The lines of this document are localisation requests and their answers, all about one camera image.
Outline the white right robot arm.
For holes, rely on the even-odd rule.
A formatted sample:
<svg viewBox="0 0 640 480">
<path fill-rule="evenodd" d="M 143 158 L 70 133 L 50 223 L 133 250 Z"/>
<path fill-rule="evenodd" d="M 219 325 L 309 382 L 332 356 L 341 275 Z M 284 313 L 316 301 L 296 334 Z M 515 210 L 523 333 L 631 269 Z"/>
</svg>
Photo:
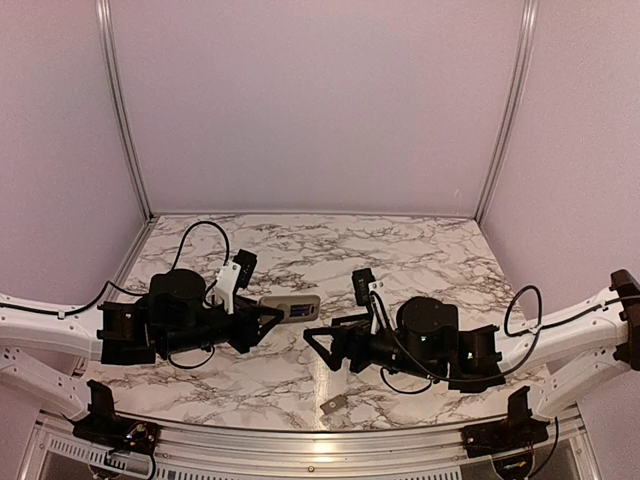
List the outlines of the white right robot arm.
<svg viewBox="0 0 640 480">
<path fill-rule="evenodd" d="M 465 394 L 505 384 L 520 371 L 566 359 L 564 370 L 510 395 L 507 417 L 495 438 L 515 448 L 534 431 L 534 420 L 549 421 L 591 387 L 639 367 L 639 284 L 626 270 L 611 285 L 573 307 L 514 325 L 459 326 L 456 305 L 428 296 L 403 303 L 391 320 L 382 284 L 370 269 L 352 274 L 363 313 L 307 329 L 304 340 L 332 371 L 347 362 L 353 373 L 378 366 Z"/>
</svg>

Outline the white remote control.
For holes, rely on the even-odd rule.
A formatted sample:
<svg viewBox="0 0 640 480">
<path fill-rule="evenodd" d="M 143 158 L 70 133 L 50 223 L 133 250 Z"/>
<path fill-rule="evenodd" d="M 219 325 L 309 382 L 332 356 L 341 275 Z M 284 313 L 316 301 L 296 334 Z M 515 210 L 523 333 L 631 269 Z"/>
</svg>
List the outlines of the white remote control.
<svg viewBox="0 0 640 480">
<path fill-rule="evenodd" d="M 315 321 L 320 313 L 321 299 L 318 295 L 264 296 L 258 304 L 282 310 L 286 323 L 305 323 Z"/>
</svg>

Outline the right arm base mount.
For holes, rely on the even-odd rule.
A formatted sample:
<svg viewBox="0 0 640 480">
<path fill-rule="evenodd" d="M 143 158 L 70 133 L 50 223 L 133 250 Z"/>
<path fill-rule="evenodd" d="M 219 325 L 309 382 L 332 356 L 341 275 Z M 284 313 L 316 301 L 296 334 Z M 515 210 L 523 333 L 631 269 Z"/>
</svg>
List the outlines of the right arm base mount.
<svg viewBox="0 0 640 480">
<path fill-rule="evenodd" d="M 533 418 L 528 403 L 530 388 L 524 386 L 508 398 L 507 414 L 500 420 L 467 425 L 461 429 L 469 458 L 531 447 L 549 439 L 549 421 Z"/>
</svg>

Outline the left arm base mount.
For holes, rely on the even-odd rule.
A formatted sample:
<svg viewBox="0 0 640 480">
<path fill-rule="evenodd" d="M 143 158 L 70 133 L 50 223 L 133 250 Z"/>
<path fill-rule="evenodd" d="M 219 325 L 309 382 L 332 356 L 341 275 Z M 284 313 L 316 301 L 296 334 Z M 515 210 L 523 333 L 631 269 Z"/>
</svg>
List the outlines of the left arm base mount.
<svg viewBox="0 0 640 480">
<path fill-rule="evenodd" d="M 152 456 L 160 427 L 150 421 L 118 415 L 109 387 L 89 380 L 88 413 L 71 420 L 73 434 L 80 439 L 110 447 L 115 452 L 130 451 Z"/>
</svg>

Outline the grey battery compartment cover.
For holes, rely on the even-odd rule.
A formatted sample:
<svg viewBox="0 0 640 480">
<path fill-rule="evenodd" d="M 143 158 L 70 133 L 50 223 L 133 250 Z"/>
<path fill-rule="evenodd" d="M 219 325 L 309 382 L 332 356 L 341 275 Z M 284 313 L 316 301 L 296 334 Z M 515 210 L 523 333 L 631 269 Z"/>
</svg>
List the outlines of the grey battery compartment cover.
<svg viewBox="0 0 640 480">
<path fill-rule="evenodd" d="M 325 415 L 329 415 L 343 408 L 346 403 L 347 397 L 345 395 L 337 395 L 321 404 L 320 408 Z"/>
</svg>

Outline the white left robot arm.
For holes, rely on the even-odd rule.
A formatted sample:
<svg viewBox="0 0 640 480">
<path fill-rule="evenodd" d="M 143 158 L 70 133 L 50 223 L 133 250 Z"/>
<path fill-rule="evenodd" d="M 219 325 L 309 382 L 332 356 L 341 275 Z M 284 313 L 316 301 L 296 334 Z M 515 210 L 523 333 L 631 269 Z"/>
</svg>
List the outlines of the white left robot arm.
<svg viewBox="0 0 640 480">
<path fill-rule="evenodd" d="M 119 444 L 127 432 L 123 418 L 105 406 L 94 408 L 88 383 L 63 376 L 29 356 L 28 350 L 118 366 L 153 364 L 192 350 L 212 352 L 222 343 L 246 353 L 283 320 L 284 313 L 237 297 L 244 283 L 241 276 L 224 275 L 222 300 L 213 307 L 204 303 L 204 279 L 187 269 L 154 275 L 148 292 L 134 303 L 105 302 L 81 313 L 57 312 L 53 319 L 2 307 L 1 381 L 69 420 L 89 414 L 89 431 L 106 445 Z"/>
</svg>

